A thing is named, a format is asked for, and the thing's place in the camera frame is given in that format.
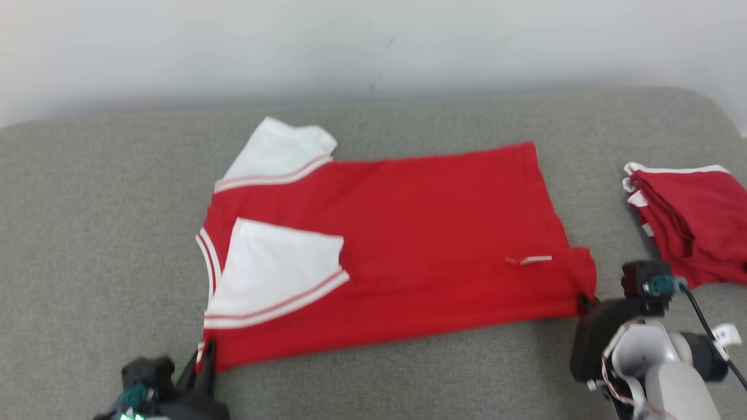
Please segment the white sleeve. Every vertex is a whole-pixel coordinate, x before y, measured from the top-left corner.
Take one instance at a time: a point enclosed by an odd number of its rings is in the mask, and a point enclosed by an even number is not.
[[[285,176],[310,162],[331,159],[337,141],[319,126],[293,127],[266,117],[221,182],[251,176]]]
[[[238,218],[204,328],[243,328],[297,311],[348,281],[341,236]]]

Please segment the white wall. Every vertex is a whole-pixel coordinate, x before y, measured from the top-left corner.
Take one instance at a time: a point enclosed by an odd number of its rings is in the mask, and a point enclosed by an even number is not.
[[[696,90],[747,133],[747,1],[0,0],[0,126],[621,84]]]

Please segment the wire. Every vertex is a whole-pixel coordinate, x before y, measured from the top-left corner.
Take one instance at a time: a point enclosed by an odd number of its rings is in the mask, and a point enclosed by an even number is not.
[[[708,335],[708,338],[711,341],[712,346],[716,346],[716,343],[718,340],[716,340],[716,336],[713,334],[713,331],[711,331],[710,327],[708,326],[708,323],[705,320],[705,317],[703,316],[703,312],[700,309],[700,306],[698,305],[698,302],[695,300],[695,296],[692,296],[692,292],[689,288],[687,288],[686,285],[680,285],[680,290],[687,296],[687,298],[690,300],[690,303],[692,304],[692,308],[695,310],[695,314],[698,316],[698,320],[701,322],[701,325],[705,329],[705,333]],[[740,372],[739,369],[734,365],[734,362],[731,361],[731,359],[726,360],[726,364],[729,365],[729,368],[734,373],[734,376],[737,377],[738,380],[742,383],[742,386],[744,386],[745,390],[747,390],[747,380],[745,380],[745,377],[742,376],[742,372]]]
[[[663,416],[664,418],[677,420],[676,417],[674,417],[670,412],[666,410],[658,410],[647,404],[637,403],[632,398],[628,398],[623,395],[620,395],[615,389],[615,386],[612,384],[612,382],[610,382],[609,376],[607,376],[607,358],[606,357],[602,357],[602,379],[604,379],[604,383],[607,385],[607,390],[610,391],[610,395],[612,395],[617,401],[620,401],[623,404],[627,404],[635,408],[640,408],[641,410],[648,411],[649,413],[656,414],[657,416]]]

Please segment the jersey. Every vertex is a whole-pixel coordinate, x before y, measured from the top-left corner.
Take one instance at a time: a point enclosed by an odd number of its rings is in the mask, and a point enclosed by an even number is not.
[[[690,288],[747,284],[747,191],[720,165],[692,169],[625,165],[628,203],[662,259]]]
[[[217,369],[577,314],[595,295],[532,143],[338,162],[319,127],[266,119],[198,235]]]

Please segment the green led light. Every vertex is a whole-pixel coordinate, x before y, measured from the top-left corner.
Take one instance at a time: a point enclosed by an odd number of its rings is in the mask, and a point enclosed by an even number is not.
[[[145,417],[142,417],[140,414],[135,414],[135,417],[133,419],[132,417],[129,417],[125,413],[123,413],[120,416],[120,420],[145,420]]]

